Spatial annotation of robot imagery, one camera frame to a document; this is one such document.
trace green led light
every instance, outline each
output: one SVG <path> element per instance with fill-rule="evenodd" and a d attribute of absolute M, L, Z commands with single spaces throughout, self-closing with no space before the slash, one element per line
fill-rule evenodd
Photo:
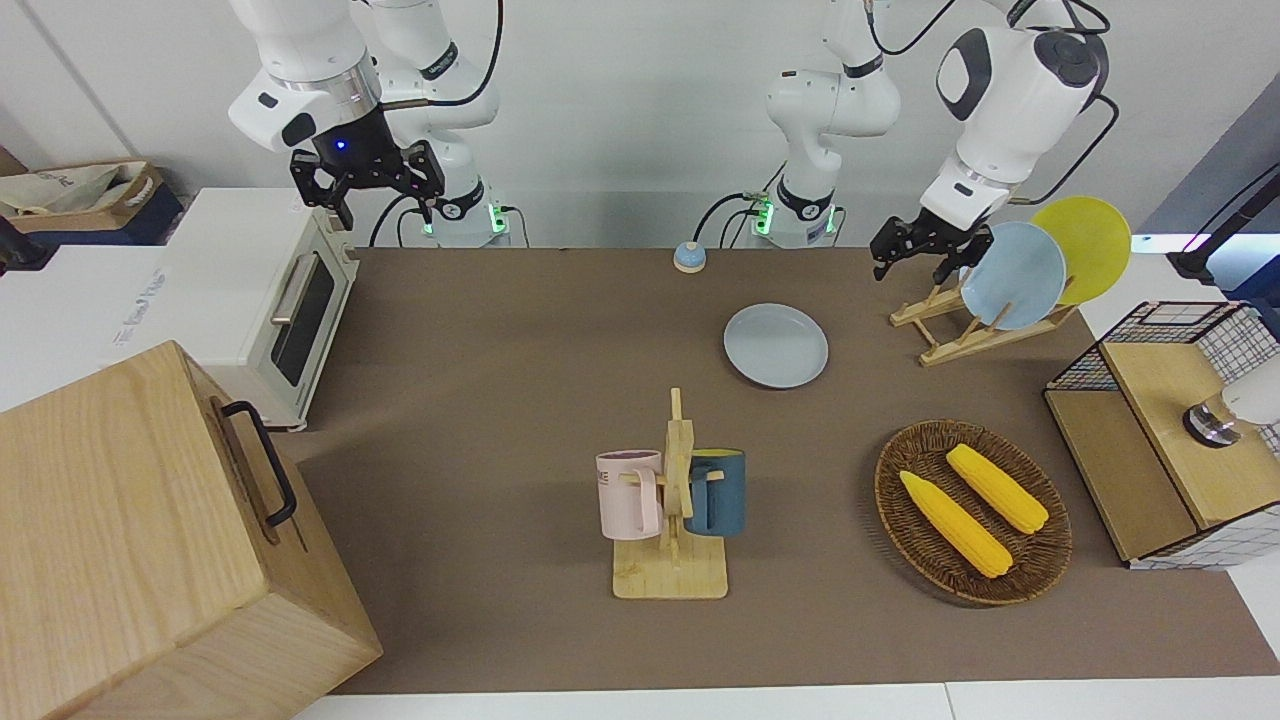
<path fill-rule="evenodd" d="M 507 232 L 507 218 L 493 202 L 489 204 L 489 224 L 493 225 L 494 234 Z"/>
<path fill-rule="evenodd" d="M 773 202 L 765 200 L 763 202 L 763 209 L 756 215 L 755 220 L 755 234 L 769 234 L 769 229 L 773 227 Z"/>

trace blue plate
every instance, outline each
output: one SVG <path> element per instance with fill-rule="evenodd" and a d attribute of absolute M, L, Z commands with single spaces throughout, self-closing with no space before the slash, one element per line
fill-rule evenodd
<path fill-rule="evenodd" d="M 1030 223 L 1001 223 L 991 228 L 991 249 L 960 287 L 964 306 L 996 329 L 1016 331 L 1048 315 L 1066 284 L 1066 260 L 1053 237 Z"/>

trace brown tablecloth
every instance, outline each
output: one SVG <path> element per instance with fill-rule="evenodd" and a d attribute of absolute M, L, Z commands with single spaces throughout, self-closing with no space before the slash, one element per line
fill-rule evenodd
<path fill-rule="evenodd" d="M 923 369 L 920 337 L 886 315 L 932 266 L 876 283 L 863 250 L 712 252 L 698 275 L 659 250 L 367 252 L 311 429 L 278 441 L 387 650 L 338 692 L 1277 673 L 1226 574 L 1116 559 L 1041 398 L 1084 323 Z M 768 391 L 728 364 L 724 323 L 763 301 L 826 331 L 812 384 Z M 931 320 L 940 337 L 963 324 Z M 611 594 L 593 457 L 660 448 L 669 387 L 699 446 L 748 451 L 722 601 Z M 872 471 L 931 418 L 986 425 L 1053 478 L 1075 553 L 1048 594 L 961 609 L 896 561 Z"/>

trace oven door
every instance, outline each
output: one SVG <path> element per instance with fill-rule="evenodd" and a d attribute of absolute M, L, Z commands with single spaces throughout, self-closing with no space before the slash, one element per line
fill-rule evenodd
<path fill-rule="evenodd" d="M 312 228 L 300 245 L 270 316 L 259 375 L 271 395 L 288 398 L 287 413 L 268 416 L 273 425 L 301 425 L 347 301 L 351 281 L 333 249 Z"/>

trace black metal handle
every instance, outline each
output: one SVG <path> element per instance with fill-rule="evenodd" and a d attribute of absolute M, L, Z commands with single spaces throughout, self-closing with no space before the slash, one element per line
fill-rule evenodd
<path fill-rule="evenodd" d="M 257 407 L 253 407 L 247 400 L 237 400 L 223 406 L 223 418 L 230 418 L 238 413 L 247 414 L 253 421 L 257 439 L 262 442 L 266 459 L 271 462 L 271 471 L 275 473 L 275 482 L 280 486 L 280 498 L 284 500 L 284 506 L 268 515 L 265 520 L 269 527 L 274 528 L 293 516 L 293 511 L 298 509 L 298 497 L 293 495 L 289 475 L 285 474 L 284 465 L 280 464 L 280 456 L 275 454 L 275 446 L 271 443 L 270 436 L 266 434 L 266 425 L 262 424 L 262 416 L 257 414 Z"/>

